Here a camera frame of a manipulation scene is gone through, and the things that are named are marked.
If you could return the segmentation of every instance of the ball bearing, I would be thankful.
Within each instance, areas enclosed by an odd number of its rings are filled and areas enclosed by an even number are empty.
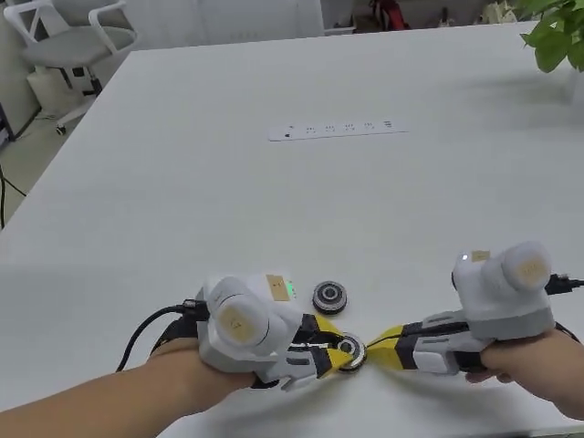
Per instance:
[[[323,281],[314,288],[312,304],[324,315],[337,315],[347,306],[347,290],[335,281]]]
[[[339,368],[341,372],[355,372],[367,359],[367,346],[351,333],[343,333],[343,340],[337,345],[337,349],[350,354],[353,360]]]

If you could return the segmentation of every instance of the cable connector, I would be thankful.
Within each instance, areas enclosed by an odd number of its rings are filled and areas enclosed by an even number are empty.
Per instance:
[[[182,309],[184,314],[194,317],[197,321],[208,321],[211,317],[209,313],[209,308],[205,301],[199,301],[197,299],[185,299],[182,302]]]
[[[566,274],[552,274],[549,276],[546,292],[548,295],[567,294],[582,286],[584,286],[584,280],[569,278]]]

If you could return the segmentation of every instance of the human hand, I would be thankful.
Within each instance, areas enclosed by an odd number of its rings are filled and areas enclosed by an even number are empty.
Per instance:
[[[203,363],[196,339],[175,339],[160,346],[143,366],[154,379],[173,386],[182,416],[206,411],[254,382],[251,373],[223,373]]]
[[[471,383],[497,377],[516,382],[566,416],[584,420],[584,346],[552,330],[533,339],[497,342],[481,353],[488,371],[467,374]]]

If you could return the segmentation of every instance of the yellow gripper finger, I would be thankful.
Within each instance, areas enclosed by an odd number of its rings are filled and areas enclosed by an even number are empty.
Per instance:
[[[408,363],[403,362],[403,348],[402,335],[404,334],[404,328],[406,326],[395,326],[388,328],[383,333],[381,333],[376,339],[367,345],[367,356],[380,364],[383,367],[390,368],[392,370],[407,370],[409,369]],[[411,352],[406,355],[411,356],[413,353],[413,346],[411,347]]]

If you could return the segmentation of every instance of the electrical outlet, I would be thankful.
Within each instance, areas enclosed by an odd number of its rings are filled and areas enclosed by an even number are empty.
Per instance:
[[[393,134],[396,132],[407,132],[407,130],[401,124],[395,123],[394,120],[386,119],[286,125],[272,128],[267,137],[270,141],[291,141],[353,135]]]

